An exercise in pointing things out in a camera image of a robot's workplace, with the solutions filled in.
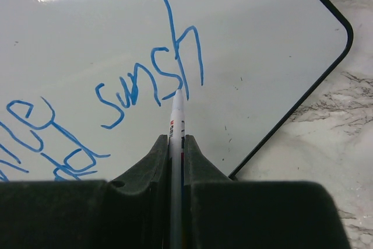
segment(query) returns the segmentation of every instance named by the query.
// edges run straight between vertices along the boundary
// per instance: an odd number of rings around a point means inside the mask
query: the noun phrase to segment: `white surface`
[[[239,177],[311,180],[333,196],[352,248],[373,249],[373,0],[331,0],[354,44]]]
[[[176,38],[194,25],[202,50],[203,86],[194,36],[180,43],[189,84],[186,131],[208,159],[230,174],[342,53],[347,33],[319,0],[168,1]],[[9,180],[52,180],[56,166],[76,178],[80,175],[74,170],[84,170],[98,172],[81,179],[110,180],[167,133],[171,100],[161,98],[173,92],[178,81],[156,72],[152,48],[170,49],[156,55],[163,71],[180,75],[180,70],[162,0],[0,0],[0,7],[0,120],[36,148],[32,152],[0,130],[1,144],[21,164],[1,150],[0,159],[29,171],[2,163]],[[127,73],[133,73],[137,62],[154,75],[161,107],[142,70],[135,106],[124,109],[115,96],[118,92],[124,98],[120,76],[131,89]],[[113,129],[101,127],[119,117],[116,109],[98,100],[95,87],[101,83],[102,97],[125,113]],[[56,125],[34,131],[48,156],[38,152],[39,141],[6,105],[12,100],[32,103],[27,121],[42,126],[51,110],[40,96],[54,108],[55,123],[74,135],[96,162],[81,151],[68,161],[71,166],[59,166],[79,147]],[[21,104],[12,108],[23,117],[28,109]],[[57,174],[73,178],[63,170]]]

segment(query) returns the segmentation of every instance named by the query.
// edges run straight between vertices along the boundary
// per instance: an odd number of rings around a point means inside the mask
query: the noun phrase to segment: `handwritten word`
[[[46,105],[50,109],[51,118],[45,124],[39,125],[39,126],[36,126],[36,125],[28,122],[28,120],[27,120],[27,119],[29,119],[31,112],[33,111],[33,108],[34,108],[33,104],[31,104],[29,102],[21,101],[21,100],[14,100],[14,101],[10,102],[6,106],[7,111],[11,115],[13,115],[18,121],[20,121],[24,125],[27,125],[31,129],[30,130],[31,134],[36,138],[36,140],[38,142],[37,147],[32,147],[32,146],[28,145],[27,143],[23,142],[22,140],[20,140],[3,123],[0,123],[0,125],[7,131],[7,133],[10,135],[10,137],[12,137],[13,140],[15,140],[17,143],[21,144],[23,147],[27,148],[28,150],[30,150],[32,152],[39,153],[43,158],[47,159],[50,163],[52,163],[55,166],[53,174],[55,176],[55,180],[56,181],[66,180],[66,179],[64,179],[62,176],[60,176],[58,174],[59,171],[65,173],[68,176],[73,177],[76,180],[81,180],[80,179],[81,176],[92,174],[92,173],[96,173],[97,170],[93,170],[93,171],[87,171],[87,170],[96,165],[96,158],[109,157],[110,155],[109,154],[107,154],[107,155],[100,155],[100,154],[92,152],[89,148],[87,148],[85,145],[83,145],[74,135],[72,135],[67,129],[65,129],[62,126],[60,126],[59,124],[57,124],[55,122],[55,117],[56,117],[55,110],[52,108],[52,105],[50,105],[50,103],[48,101],[46,101],[45,98],[42,97],[42,99],[44,100],[44,102],[46,103]],[[26,113],[26,115],[24,117],[21,117],[20,115],[18,115],[16,112],[13,111],[12,107],[15,106],[15,105],[17,105],[17,104],[28,106],[27,113]],[[54,127],[64,137],[66,137],[71,142],[73,142],[77,147],[79,147],[79,148],[75,149],[74,151],[72,151],[70,154],[68,154],[64,158],[64,163],[63,164],[58,163],[51,156],[49,156],[46,153],[42,152],[43,149],[44,149],[44,142],[43,142],[43,140],[39,137],[39,135],[35,131],[42,131],[42,130],[48,128],[48,127]],[[17,163],[21,164],[21,161],[19,160],[19,158],[17,156],[15,156],[13,153],[11,153],[9,150],[7,150],[7,148],[5,148],[3,145],[1,145],[0,148],[2,150],[4,150],[7,154],[9,154],[12,158],[14,158],[17,161]],[[84,152],[85,155],[91,161],[91,163],[88,166],[86,166],[86,167],[84,167],[82,169],[75,169],[74,167],[72,167],[69,164],[69,160],[71,158],[73,158],[78,152]],[[3,161],[3,160],[1,160],[0,163],[6,164],[8,166],[13,167],[16,170],[19,170],[19,171],[22,171],[22,172],[25,172],[25,173],[29,172],[27,170],[21,169],[20,167],[15,166],[14,164],[10,164],[10,163],[8,163],[6,161]],[[4,175],[4,173],[2,171],[0,171],[0,176],[1,176],[0,180],[2,180],[2,181],[9,181],[8,178],[7,178],[7,176]]]
[[[178,86],[177,89],[181,89],[183,86],[185,87],[186,99],[189,100],[189,86],[188,86],[187,77],[185,76],[184,66],[182,64],[181,57],[180,57],[180,44],[182,43],[183,39],[188,35],[189,32],[193,32],[194,38],[195,38],[195,41],[196,41],[196,47],[197,47],[199,72],[200,72],[200,83],[201,83],[201,86],[203,86],[204,73],[203,73],[202,52],[201,52],[201,47],[200,47],[200,40],[199,40],[198,31],[197,31],[197,28],[195,26],[189,26],[184,30],[184,32],[181,34],[181,36],[179,38],[176,38],[174,18],[173,18],[173,12],[171,10],[171,5],[168,2],[168,0],[163,0],[163,2],[164,2],[164,5],[166,7],[167,14],[168,14],[168,21],[169,21],[169,24],[170,24],[170,32],[171,32],[171,39],[172,39],[172,42],[173,42],[175,60],[177,61],[177,64],[179,66],[181,76],[176,74],[176,73],[164,72],[157,65],[156,53],[157,52],[169,52],[170,50],[167,47],[154,47],[150,52],[150,60],[152,62],[152,65],[153,65],[154,69],[157,71],[158,74],[160,74],[161,76],[171,77],[171,78],[175,78],[175,79],[178,80],[179,86]],[[116,93],[116,97],[117,97],[119,103],[121,104],[121,106],[123,108],[129,108],[131,105],[133,105],[133,106],[136,105],[136,101],[137,101],[138,95],[139,95],[139,89],[138,89],[138,85],[137,85],[138,70],[139,69],[142,69],[148,75],[148,77],[149,77],[149,79],[150,79],[150,81],[152,82],[152,85],[153,85],[154,100],[156,101],[158,106],[161,106],[160,100],[158,98],[157,83],[156,83],[156,80],[155,80],[154,76],[145,66],[143,66],[142,64],[140,64],[138,62],[135,64],[135,66],[133,68],[133,74],[132,73],[127,74],[127,76],[130,78],[130,80],[132,82],[132,90],[131,91],[128,89],[128,85],[127,85],[125,79],[123,77],[119,77],[119,80],[121,81],[121,85],[122,85],[123,90],[124,90],[124,100],[122,99],[122,97],[119,93]],[[108,106],[116,109],[119,112],[119,118],[115,122],[113,122],[111,125],[101,125],[101,126],[103,128],[106,128],[106,129],[113,129],[123,121],[123,119],[125,117],[125,113],[122,110],[122,108],[120,108],[118,105],[116,105],[112,102],[109,102],[102,97],[102,95],[100,93],[100,89],[104,86],[105,86],[104,83],[100,83],[96,86],[96,88],[95,88],[96,95],[97,95],[98,99],[103,104],[108,105]],[[167,99],[172,98],[175,95],[175,93],[176,93],[176,89],[172,93],[162,97],[162,100],[167,100]]]
[[[152,65],[153,65],[155,71],[158,74],[160,74],[161,76],[168,77],[168,78],[177,79],[177,81],[179,83],[178,89],[182,89],[182,87],[184,87],[185,88],[185,93],[186,93],[186,98],[189,100],[189,86],[188,86],[187,77],[185,76],[184,66],[182,64],[182,60],[181,60],[181,57],[180,57],[180,44],[182,43],[182,41],[188,35],[189,32],[192,32],[194,34],[194,38],[195,38],[195,42],[196,42],[197,55],[198,55],[200,82],[201,82],[201,86],[203,86],[204,73],[203,73],[202,52],[201,52],[201,47],[200,47],[200,40],[199,40],[198,31],[197,31],[197,28],[195,26],[189,26],[182,32],[180,37],[177,38],[176,37],[176,32],[175,32],[173,13],[172,13],[172,10],[171,10],[170,3],[168,2],[168,0],[163,0],[163,2],[164,2],[164,5],[166,7],[167,14],[168,14],[168,21],[169,21],[169,24],[170,24],[170,32],[171,32],[171,39],[172,39],[172,42],[173,42],[173,51],[174,51],[174,55],[175,55],[174,58],[177,61],[177,64],[178,64],[178,67],[179,67],[179,70],[180,70],[180,75],[176,74],[176,73],[164,72],[157,65],[157,61],[156,61],[157,52],[169,52],[170,50],[167,47],[154,47],[150,52],[150,60],[152,62]],[[136,105],[136,102],[137,102],[138,96],[139,96],[139,88],[138,88],[138,73],[139,73],[139,71],[143,71],[148,75],[148,77],[149,77],[149,79],[150,79],[150,81],[153,85],[154,100],[158,104],[158,106],[161,106],[161,101],[159,100],[159,97],[158,97],[157,82],[156,82],[153,74],[144,65],[137,62],[137,63],[134,64],[133,72],[132,73],[127,73],[127,76],[129,77],[129,79],[131,81],[131,84],[132,84],[131,90],[129,89],[129,84],[127,84],[126,80],[121,76],[119,77],[119,80],[121,82],[121,85],[122,85],[122,88],[123,88],[123,91],[124,91],[124,95],[122,97],[120,93],[116,93],[116,97],[117,97],[121,107],[130,108],[130,106],[135,106]],[[113,122],[111,125],[101,125],[101,127],[105,128],[105,129],[113,129],[119,123],[121,123],[123,121],[123,119],[125,117],[125,113],[120,106],[118,106],[118,105],[116,105],[112,102],[109,102],[102,97],[102,95],[100,93],[100,89],[104,86],[105,86],[104,83],[100,83],[95,87],[96,96],[101,103],[116,109],[119,112],[119,118],[115,122]],[[176,93],[176,89],[173,92],[171,92],[170,94],[162,97],[161,99],[162,100],[170,99],[175,95],[175,93]],[[88,174],[96,173],[97,170],[90,170],[96,165],[96,163],[97,163],[96,159],[109,157],[110,154],[100,155],[100,154],[94,153],[92,150],[90,150],[85,145],[83,145],[67,129],[63,128],[61,125],[59,125],[57,122],[55,122],[55,118],[56,118],[55,110],[53,109],[52,105],[45,98],[43,98],[43,97],[41,97],[41,98],[43,99],[45,104],[50,109],[51,118],[45,124],[39,125],[39,126],[28,122],[29,117],[30,117],[30,115],[33,111],[33,108],[34,108],[33,104],[31,104],[29,102],[21,101],[21,100],[13,100],[12,102],[10,102],[6,106],[6,109],[7,109],[9,114],[11,114],[13,117],[15,117],[22,124],[24,124],[24,125],[26,125],[30,128],[30,133],[34,136],[38,145],[31,146],[31,145],[27,144],[26,142],[20,140],[2,122],[0,122],[0,127],[2,127],[15,142],[17,142],[21,146],[27,148],[28,150],[30,150],[34,153],[38,153],[41,157],[43,157],[44,159],[48,160],[51,164],[53,164],[55,166],[55,169],[53,170],[53,175],[55,176],[56,181],[66,180],[66,178],[63,177],[61,173],[63,173],[65,176],[70,176],[70,177],[72,177],[76,180],[81,180],[82,176],[86,176]],[[27,112],[24,115],[24,117],[21,117],[20,115],[15,113],[15,111],[12,109],[12,107],[16,106],[16,105],[18,105],[18,106],[21,105],[21,106],[26,106],[27,107]],[[68,154],[64,158],[63,163],[57,162],[52,156],[47,155],[45,152],[43,152],[44,151],[44,142],[36,132],[42,131],[46,128],[56,129],[62,136],[64,136],[65,138],[67,138],[68,140],[70,140],[71,142],[73,142],[77,146],[77,149],[73,150],[70,154]],[[0,149],[2,149],[6,154],[8,154],[17,164],[22,163],[21,160],[15,154],[13,154],[9,149],[4,147],[4,145],[2,145],[1,143],[0,143]],[[81,152],[90,160],[90,163],[84,168],[76,169],[71,164],[69,164],[69,161],[73,157],[78,155],[78,153],[81,153]],[[0,164],[4,164],[6,166],[9,166],[9,167],[11,167],[11,168],[13,168],[17,171],[23,172],[23,173],[29,173],[28,170],[23,169],[23,168],[15,165],[13,163],[5,161],[5,160],[0,160]],[[0,170],[0,180],[1,181],[9,181],[9,179],[4,174],[4,172],[2,172],[2,170]]]

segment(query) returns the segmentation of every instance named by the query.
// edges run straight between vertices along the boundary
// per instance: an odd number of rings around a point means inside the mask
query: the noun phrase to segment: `marble countertop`
[[[353,248],[373,248],[373,0],[331,0],[350,53],[237,174],[310,180],[332,195]]]

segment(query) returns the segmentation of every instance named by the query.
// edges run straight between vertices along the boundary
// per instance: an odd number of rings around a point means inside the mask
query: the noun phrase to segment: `letter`
[[[4,161],[4,160],[0,160],[0,163],[5,164],[5,165],[10,166],[10,167],[13,167],[14,169],[22,171],[24,173],[29,173],[28,170],[22,169],[22,168],[20,168],[18,166],[15,166],[14,164],[11,164],[11,163],[8,163],[8,162]],[[0,170],[0,180],[3,181],[3,182],[9,182],[9,179],[4,174],[4,172],[2,172],[1,170]]]
[[[112,107],[112,108],[114,108],[114,109],[116,109],[119,113],[120,113],[120,116],[119,116],[119,119],[117,119],[115,122],[113,122],[111,125],[101,125],[103,128],[106,128],[106,129],[113,129],[113,128],[115,128],[122,120],[123,120],[123,118],[124,118],[124,112],[123,112],[123,110],[122,109],[120,109],[120,107],[119,106],[117,106],[117,105],[115,105],[114,103],[111,103],[111,102],[109,102],[109,101],[106,101],[106,100],[104,100],[103,98],[102,98],[102,96],[101,96],[101,93],[100,93],[100,89],[103,87],[103,86],[105,86],[105,84],[104,83],[100,83],[100,84],[98,84],[97,86],[96,86],[96,88],[95,88],[95,91],[96,91],[96,95],[97,95],[97,97],[98,97],[98,99],[102,102],[102,103],[104,103],[104,104],[106,104],[106,105],[108,105],[108,106],[110,106],[110,107]]]
[[[129,91],[129,89],[127,87],[126,81],[122,77],[119,77],[119,79],[122,83],[122,86],[123,86],[126,103],[123,102],[123,99],[121,98],[120,94],[117,93],[116,95],[117,95],[117,98],[118,98],[119,102],[122,104],[122,106],[124,108],[128,108],[130,106],[130,100],[131,100],[132,105],[136,105],[136,102],[137,102],[137,99],[138,99],[138,96],[139,96],[139,88],[138,88],[138,69],[139,68],[144,70],[145,73],[149,76],[150,80],[152,81],[153,90],[154,90],[154,94],[153,94],[154,99],[155,99],[156,103],[159,106],[161,106],[161,103],[160,103],[159,98],[158,98],[157,83],[156,83],[156,80],[155,80],[154,76],[145,66],[143,66],[142,64],[139,64],[138,62],[135,63],[135,66],[133,67],[133,74],[131,74],[131,73],[127,74],[127,76],[130,77],[130,79],[132,81],[131,92]]]
[[[22,140],[18,139],[14,133],[6,126],[4,125],[2,122],[0,122],[0,127],[2,127],[3,129],[5,129],[7,131],[7,133],[16,141],[18,142],[19,144],[21,144],[23,147],[26,147],[28,148],[28,150],[31,150],[33,152],[40,152],[42,151],[42,149],[44,148],[44,143],[43,143],[43,140],[35,133],[33,132],[32,130],[30,130],[31,134],[39,141],[39,147],[38,148],[33,148],[31,147],[30,145],[24,143]]]
[[[74,174],[73,172],[71,172],[66,166],[64,166],[63,164],[59,164],[58,162],[56,162],[54,159],[52,159],[51,157],[49,157],[47,154],[45,153],[40,153],[40,155],[42,155],[44,158],[46,158],[49,162],[51,162],[52,164],[54,164],[57,168],[54,169],[53,171],[53,174],[55,176],[54,180],[55,181],[66,181],[66,179],[64,179],[63,177],[59,176],[57,174],[58,170],[62,170],[66,175],[69,175],[71,177],[73,177],[74,179],[76,180],[81,180],[79,178],[79,176],[84,176],[84,175],[88,175],[88,174],[92,174],[92,173],[96,173],[97,171],[89,171],[89,172],[85,172],[85,173],[78,173],[78,174]]]
[[[94,152],[92,152],[90,149],[85,147],[81,142],[73,136],[70,132],[68,132],[66,129],[61,127],[59,124],[56,124],[55,122],[52,124],[53,127],[55,127],[60,133],[62,133],[64,136],[66,136],[68,139],[70,139],[73,143],[77,144],[82,150],[88,155],[89,158],[91,158],[92,161],[96,162],[94,157],[109,157],[110,154],[107,155],[99,155]]]
[[[71,171],[73,171],[73,172],[83,172],[83,171],[86,171],[86,170],[88,170],[88,169],[90,169],[91,167],[93,167],[93,166],[96,165],[96,160],[94,159],[94,157],[90,157],[90,156],[88,155],[89,158],[90,158],[90,160],[92,161],[92,163],[89,164],[88,166],[82,168],[82,169],[74,169],[74,168],[73,168],[73,167],[68,163],[68,160],[69,160],[70,158],[72,158],[75,154],[77,154],[78,152],[80,152],[81,150],[82,150],[82,148],[79,148],[79,149],[74,150],[73,152],[71,152],[70,154],[68,154],[67,157],[64,159],[64,164],[65,164],[65,166],[66,166],[69,170],[71,170]]]
[[[164,72],[164,71],[162,71],[162,70],[158,67],[157,62],[156,62],[155,55],[156,55],[156,52],[159,52],[159,51],[169,52],[169,49],[166,48],[166,47],[156,47],[156,48],[153,48],[153,49],[152,49],[152,51],[151,51],[151,53],[150,53],[150,59],[152,60],[152,64],[153,64],[155,70],[156,70],[160,75],[162,75],[162,76],[176,78],[176,79],[179,81],[179,87],[178,87],[178,89],[182,88],[182,79],[181,79],[181,77],[180,77],[179,75]],[[175,94],[176,94],[176,90],[174,90],[172,93],[170,93],[170,94],[166,95],[165,97],[163,97],[162,100],[170,99],[170,98],[172,98]]]
[[[32,129],[35,129],[36,131],[39,131],[41,129],[44,129],[44,128],[47,128],[48,126],[50,126],[52,124],[52,122],[54,121],[54,118],[55,118],[55,112],[53,110],[53,108],[51,107],[51,105],[49,104],[48,101],[46,101],[42,96],[41,98],[44,100],[44,102],[48,105],[49,109],[51,110],[52,112],[52,116],[51,116],[51,119],[46,122],[44,125],[42,126],[35,126],[29,122],[27,122],[26,120],[24,120],[23,118],[21,118],[17,113],[15,113],[13,110],[12,110],[12,106],[15,105],[15,104],[23,104],[23,105],[27,105],[29,107],[26,115],[25,115],[25,118],[28,119],[30,117],[30,114],[34,108],[34,106],[29,103],[29,102],[25,102],[25,101],[21,101],[21,100],[13,100],[12,102],[8,103],[8,105],[6,106],[6,109],[9,113],[11,113],[18,121],[24,123],[25,125],[27,125],[28,127],[32,128]]]
[[[4,147],[2,144],[0,144],[0,148],[5,152],[7,153],[9,156],[11,156],[12,158],[14,158],[16,160],[17,163],[21,163],[20,159],[18,159],[18,157],[16,155],[14,155],[11,151],[9,151],[6,147]]]
[[[168,2],[168,0],[163,0],[163,2],[164,2],[165,6],[166,6],[166,9],[167,9],[168,21],[170,22],[170,31],[171,31],[171,38],[172,38],[172,41],[173,41],[173,47],[174,47],[174,52],[175,52],[175,59],[178,62],[181,77],[182,77],[182,80],[183,80],[183,83],[184,83],[184,86],[185,86],[186,99],[189,100],[189,86],[188,86],[187,78],[185,76],[184,67],[182,65],[182,61],[181,61],[181,58],[180,58],[179,48],[180,48],[180,42],[184,39],[184,37],[188,34],[188,32],[192,30],[194,32],[196,45],[197,45],[198,62],[199,62],[199,69],[200,69],[200,79],[201,79],[201,86],[202,86],[203,85],[203,62],[202,62],[202,53],[201,53],[201,50],[200,50],[200,41],[199,41],[198,31],[197,31],[197,28],[195,26],[189,26],[187,29],[185,29],[183,34],[178,39],[176,39],[173,13],[172,13],[172,10],[171,10],[170,3]]]

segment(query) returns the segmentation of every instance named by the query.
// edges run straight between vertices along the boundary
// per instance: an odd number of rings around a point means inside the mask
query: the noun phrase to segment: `whiteboard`
[[[351,41],[320,0],[0,7],[0,181],[115,178],[167,134],[178,87],[186,133],[229,175]]]

